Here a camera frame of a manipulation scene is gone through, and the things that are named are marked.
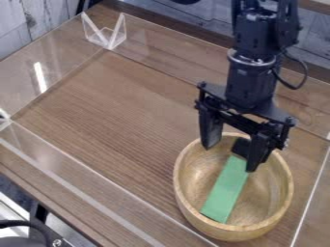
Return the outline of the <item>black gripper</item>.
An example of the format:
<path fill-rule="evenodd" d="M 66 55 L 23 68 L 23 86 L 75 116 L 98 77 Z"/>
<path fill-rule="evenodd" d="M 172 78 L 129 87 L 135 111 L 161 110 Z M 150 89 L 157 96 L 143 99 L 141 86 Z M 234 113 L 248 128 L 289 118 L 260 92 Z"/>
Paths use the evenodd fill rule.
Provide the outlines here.
<path fill-rule="evenodd" d="M 282 52 L 248 54 L 229 51 L 229 79 L 225 86 L 201 82 L 196 108 L 200 111 L 202 146 L 209 150 L 222 139 L 225 124 L 246 133 L 250 147 L 246 171 L 257 171 L 274 149 L 282 149 L 294 118 L 274 103 L 277 82 L 293 89 L 281 78 Z"/>

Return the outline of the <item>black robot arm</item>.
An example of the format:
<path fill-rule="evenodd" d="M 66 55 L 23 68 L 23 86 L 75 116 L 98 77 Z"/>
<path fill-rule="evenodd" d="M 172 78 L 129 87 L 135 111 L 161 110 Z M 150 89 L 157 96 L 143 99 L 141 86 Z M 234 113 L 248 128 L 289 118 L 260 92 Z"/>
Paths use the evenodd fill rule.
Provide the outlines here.
<path fill-rule="evenodd" d="M 210 149 L 221 142 L 226 124 L 245 132 L 248 136 L 236 141 L 233 152 L 246 159 L 249 172 L 285 147 L 296 125 L 294 117 L 276 106 L 274 96 L 276 85 L 285 82 L 281 60 L 301 31 L 298 1 L 273 1 L 276 9 L 264 6 L 265 0 L 234 0 L 236 43 L 228 53 L 228 84 L 198 84 L 202 145 Z"/>

